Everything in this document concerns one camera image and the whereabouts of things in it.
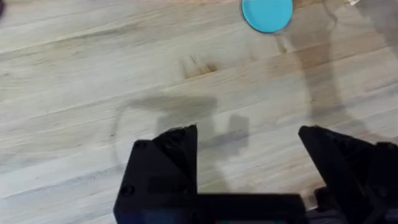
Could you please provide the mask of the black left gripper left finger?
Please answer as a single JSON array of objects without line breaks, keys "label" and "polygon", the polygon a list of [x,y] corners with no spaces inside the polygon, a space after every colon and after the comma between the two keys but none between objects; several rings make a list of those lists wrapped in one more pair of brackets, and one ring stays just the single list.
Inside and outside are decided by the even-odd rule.
[{"label": "black left gripper left finger", "polygon": [[117,223],[194,223],[197,194],[196,125],[134,142],[116,198]]}]

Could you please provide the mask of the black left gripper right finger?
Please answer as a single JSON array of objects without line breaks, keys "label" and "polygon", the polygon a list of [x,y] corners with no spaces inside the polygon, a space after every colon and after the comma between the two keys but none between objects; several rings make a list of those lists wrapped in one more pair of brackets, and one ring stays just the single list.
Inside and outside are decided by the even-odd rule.
[{"label": "black left gripper right finger", "polygon": [[344,223],[397,223],[396,144],[320,126],[302,126],[298,135],[325,183],[314,191],[319,211]]}]

